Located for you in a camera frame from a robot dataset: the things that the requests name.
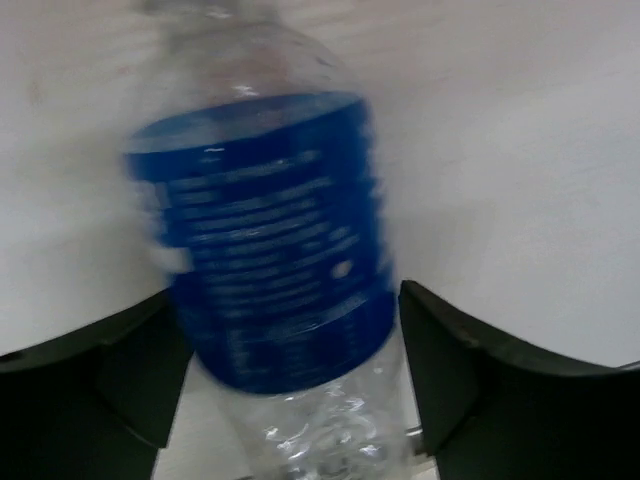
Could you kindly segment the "clear bottle blue label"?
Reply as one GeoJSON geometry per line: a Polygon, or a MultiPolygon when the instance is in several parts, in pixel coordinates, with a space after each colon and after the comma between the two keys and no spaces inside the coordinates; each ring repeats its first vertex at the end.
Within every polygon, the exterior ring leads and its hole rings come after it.
{"type": "Polygon", "coordinates": [[[124,157],[182,331],[257,479],[408,479],[368,100],[271,1],[145,1],[124,157]]]}

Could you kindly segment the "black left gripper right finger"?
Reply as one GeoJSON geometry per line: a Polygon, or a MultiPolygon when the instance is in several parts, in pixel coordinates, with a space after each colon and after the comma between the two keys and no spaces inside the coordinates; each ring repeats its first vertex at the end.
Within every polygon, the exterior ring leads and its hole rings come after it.
{"type": "Polygon", "coordinates": [[[639,367],[534,346],[417,282],[399,295],[422,428],[443,479],[635,479],[639,367]]]}

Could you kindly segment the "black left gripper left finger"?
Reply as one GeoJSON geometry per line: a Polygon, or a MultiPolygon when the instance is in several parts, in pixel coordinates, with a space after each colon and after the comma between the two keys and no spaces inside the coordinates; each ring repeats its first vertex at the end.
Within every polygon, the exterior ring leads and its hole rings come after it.
{"type": "Polygon", "coordinates": [[[2,478],[151,478],[191,357],[165,293],[2,356],[2,478]]]}

